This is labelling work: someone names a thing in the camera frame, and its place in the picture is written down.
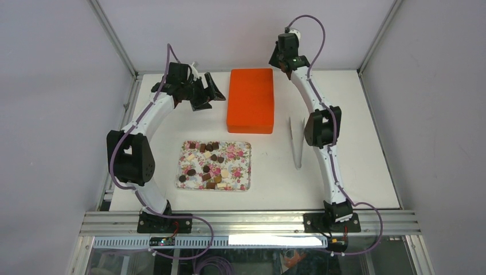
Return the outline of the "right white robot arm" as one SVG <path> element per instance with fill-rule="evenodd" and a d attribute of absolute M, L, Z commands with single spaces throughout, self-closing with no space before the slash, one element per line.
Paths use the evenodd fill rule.
<path fill-rule="evenodd" d="M 340 134 L 342 110 L 326 102 L 319 93 L 313 83 L 310 62 L 306 56 L 299 54 L 299 44 L 299 32 L 287 30 L 279 34 L 269 64 L 287 75 L 309 111 L 303 138 L 316 154 L 325 189 L 324 213 L 312 218 L 309 223 L 337 232 L 352 224 L 354 215 L 350 199 L 343 194 L 337 162 L 336 143 Z"/>

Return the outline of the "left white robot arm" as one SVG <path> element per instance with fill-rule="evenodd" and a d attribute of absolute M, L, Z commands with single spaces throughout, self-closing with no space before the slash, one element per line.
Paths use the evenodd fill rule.
<path fill-rule="evenodd" d="M 156 83 L 147 104 L 138 116 L 121 130 L 107 134 L 108 172 L 115 186 L 132 191 L 142 205 L 142 214 L 159 233 L 172 227 L 177 217 L 171 214 L 170 202 L 154 180 L 156 168 L 150 141 L 163 120 L 187 101 L 193 111 L 212 108 L 211 101 L 226 98 L 209 72 L 199 74 L 193 64 L 171 62 L 160 82 Z"/>

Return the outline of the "metal tongs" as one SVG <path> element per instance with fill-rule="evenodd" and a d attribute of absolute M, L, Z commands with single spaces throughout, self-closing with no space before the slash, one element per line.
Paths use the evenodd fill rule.
<path fill-rule="evenodd" d="M 303 145 L 304 145 L 305 121 L 298 121 L 296 127 L 293 126 L 292 118 L 288 118 L 288 129 L 291 141 L 292 157 L 295 169 L 302 168 Z"/>

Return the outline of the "orange box lid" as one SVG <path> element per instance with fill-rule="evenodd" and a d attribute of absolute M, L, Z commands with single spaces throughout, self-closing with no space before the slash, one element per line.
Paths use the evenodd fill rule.
<path fill-rule="evenodd" d="M 273 70 L 230 72 L 226 126 L 230 133 L 271 134 L 275 123 Z"/>

